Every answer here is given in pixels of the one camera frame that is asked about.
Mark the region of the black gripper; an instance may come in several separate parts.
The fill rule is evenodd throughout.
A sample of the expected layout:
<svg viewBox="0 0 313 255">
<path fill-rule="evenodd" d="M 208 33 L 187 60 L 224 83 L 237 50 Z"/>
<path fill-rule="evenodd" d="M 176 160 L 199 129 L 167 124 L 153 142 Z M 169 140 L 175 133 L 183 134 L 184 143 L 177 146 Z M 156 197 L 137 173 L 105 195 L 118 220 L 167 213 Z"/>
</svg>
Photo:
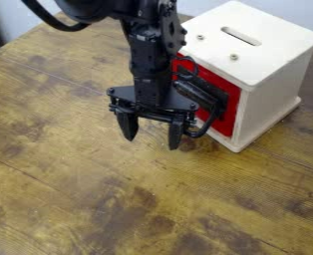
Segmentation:
<svg viewBox="0 0 313 255">
<path fill-rule="evenodd" d="M 139 132 L 139 118 L 169 124 L 168 148 L 177 149 L 183 128 L 193 123 L 196 102 L 173 88 L 172 59 L 185 45 L 184 31 L 133 31 L 126 34 L 131 46 L 131 86 L 108 89 L 110 111 L 122 135 L 132 141 Z"/>
</svg>

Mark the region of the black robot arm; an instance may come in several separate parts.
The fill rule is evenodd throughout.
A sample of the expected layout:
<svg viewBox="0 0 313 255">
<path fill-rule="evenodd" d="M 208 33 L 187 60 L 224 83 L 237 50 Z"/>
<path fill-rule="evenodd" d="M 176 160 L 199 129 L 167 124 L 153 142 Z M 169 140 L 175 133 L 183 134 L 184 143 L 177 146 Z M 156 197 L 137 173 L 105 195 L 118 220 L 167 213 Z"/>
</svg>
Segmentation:
<svg viewBox="0 0 313 255">
<path fill-rule="evenodd" d="M 109 108 L 125 139 L 136 137 L 139 119 L 151 119 L 168 124 L 168 147 L 176 149 L 197 110 L 197 103 L 175 90 L 180 81 L 192 78 L 172 68 L 187 34 L 177 19 L 176 0 L 54 0 L 76 21 L 73 25 L 62 23 L 37 0 L 21 1 L 60 31 L 81 31 L 105 18 L 120 21 L 131 47 L 129 68 L 135 83 L 108 89 Z"/>
</svg>

